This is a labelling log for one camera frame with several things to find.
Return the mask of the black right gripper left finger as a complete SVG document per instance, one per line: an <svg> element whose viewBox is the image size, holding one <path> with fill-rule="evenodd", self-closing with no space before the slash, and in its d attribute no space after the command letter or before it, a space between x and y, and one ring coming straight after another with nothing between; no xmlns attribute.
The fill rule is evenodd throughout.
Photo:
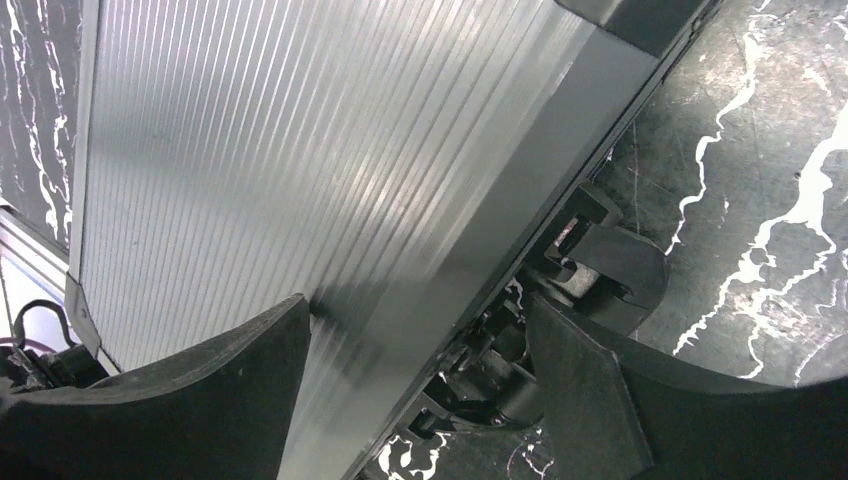
<svg viewBox="0 0 848 480"><path fill-rule="evenodd" d="M293 295L86 388L1 395L5 479L274 479L311 340Z"/></svg>

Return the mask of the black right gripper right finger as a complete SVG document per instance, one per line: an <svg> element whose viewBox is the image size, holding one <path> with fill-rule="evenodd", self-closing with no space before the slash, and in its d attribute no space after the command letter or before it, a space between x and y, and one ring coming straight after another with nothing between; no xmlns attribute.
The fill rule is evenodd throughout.
<svg viewBox="0 0 848 480"><path fill-rule="evenodd" d="M780 387L666 355L542 295L531 360L563 479L843 479L847 381Z"/></svg>

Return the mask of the black poker set case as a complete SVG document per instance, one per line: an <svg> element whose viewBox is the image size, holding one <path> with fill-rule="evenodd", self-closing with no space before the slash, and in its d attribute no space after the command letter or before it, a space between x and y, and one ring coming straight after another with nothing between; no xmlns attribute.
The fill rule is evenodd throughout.
<svg viewBox="0 0 848 480"><path fill-rule="evenodd" d="M85 1L67 300L130 370L316 306L278 475L346 479L711 1Z"/></svg>

